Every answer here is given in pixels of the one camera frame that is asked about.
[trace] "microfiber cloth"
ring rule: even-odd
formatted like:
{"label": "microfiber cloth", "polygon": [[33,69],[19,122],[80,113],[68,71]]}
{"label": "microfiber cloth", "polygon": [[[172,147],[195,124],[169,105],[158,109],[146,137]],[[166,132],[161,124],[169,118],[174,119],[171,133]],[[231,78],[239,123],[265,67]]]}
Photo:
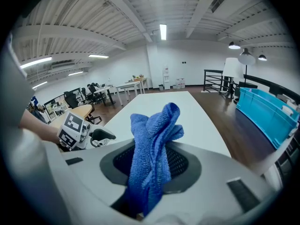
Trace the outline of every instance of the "microfiber cloth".
{"label": "microfiber cloth", "polygon": [[171,180],[165,143],[183,136],[181,125],[175,125],[180,115],[174,103],[151,117],[131,115],[131,132],[135,137],[127,201],[132,214],[146,216],[163,195],[163,185]]}

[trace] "human arm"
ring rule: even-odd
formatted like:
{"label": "human arm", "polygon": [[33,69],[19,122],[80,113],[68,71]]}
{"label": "human arm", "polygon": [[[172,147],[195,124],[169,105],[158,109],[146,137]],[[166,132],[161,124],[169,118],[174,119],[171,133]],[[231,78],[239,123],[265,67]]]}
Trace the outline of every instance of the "human arm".
{"label": "human arm", "polygon": [[60,143],[59,138],[57,137],[58,129],[51,127],[48,124],[41,122],[35,116],[33,116],[27,109],[25,109],[19,128],[25,128],[34,132],[42,140],[50,141],[56,144]]}

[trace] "white ceiling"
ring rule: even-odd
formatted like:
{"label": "white ceiling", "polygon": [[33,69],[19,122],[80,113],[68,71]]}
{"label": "white ceiling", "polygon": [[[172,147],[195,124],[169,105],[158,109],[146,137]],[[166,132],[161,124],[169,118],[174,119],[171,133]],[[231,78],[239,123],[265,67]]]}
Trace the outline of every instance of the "white ceiling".
{"label": "white ceiling", "polygon": [[21,64],[52,56],[50,63],[26,69],[36,83],[88,70],[91,53],[112,56],[135,41],[159,40],[159,24],[167,24],[170,38],[205,34],[247,47],[293,47],[266,0],[41,0],[17,21],[13,48]]}

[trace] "blue plastic crate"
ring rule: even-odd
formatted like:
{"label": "blue plastic crate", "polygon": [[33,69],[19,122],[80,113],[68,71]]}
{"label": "blue plastic crate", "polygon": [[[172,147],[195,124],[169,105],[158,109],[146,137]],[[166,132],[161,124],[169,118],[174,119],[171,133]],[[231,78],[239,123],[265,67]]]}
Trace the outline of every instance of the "blue plastic crate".
{"label": "blue plastic crate", "polygon": [[[282,106],[289,107],[293,114],[287,115]],[[261,129],[276,149],[296,127],[299,118],[292,107],[259,89],[240,88],[236,107]]]}

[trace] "wooden floor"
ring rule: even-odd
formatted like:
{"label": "wooden floor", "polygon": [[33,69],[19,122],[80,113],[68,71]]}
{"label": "wooden floor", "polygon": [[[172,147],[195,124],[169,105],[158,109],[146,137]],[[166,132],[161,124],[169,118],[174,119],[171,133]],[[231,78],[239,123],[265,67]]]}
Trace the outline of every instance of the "wooden floor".
{"label": "wooden floor", "polygon": [[[203,90],[203,86],[190,86],[184,89],[171,89],[160,91],[158,89],[145,89],[146,93],[157,93],[157,92],[176,92],[176,91],[189,91],[190,93],[201,92]],[[116,102],[113,106],[104,106],[103,103],[94,105],[95,111],[92,113],[94,117],[100,116],[102,118],[102,122],[100,125],[104,126],[109,122],[123,107],[125,107],[132,99],[135,98],[135,91],[130,92],[129,101],[126,100],[125,94],[120,93],[120,97],[123,102],[123,106],[121,106],[117,94],[114,96],[112,94],[112,99]]]}
{"label": "wooden floor", "polygon": [[[253,163],[263,160],[274,152],[274,148],[259,128],[252,123],[243,113],[236,109],[231,99],[226,99],[218,93],[201,93],[203,86],[186,87],[180,90],[159,91],[145,90],[146,93],[189,91],[195,100],[208,114],[211,121],[221,134],[232,158],[251,168]],[[135,98],[134,91],[130,92],[129,101],[125,94],[120,94],[124,103],[121,106],[117,96],[112,95],[116,102],[112,106],[104,106],[102,103],[95,105],[93,116],[101,116],[104,126],[114,117],[131,99]]]}
{"label": "wooden floor", "polygon": [[232,158],[252,168],[275,151],[261,130],[232,99],[218,93],[191,93],[221,134]]}

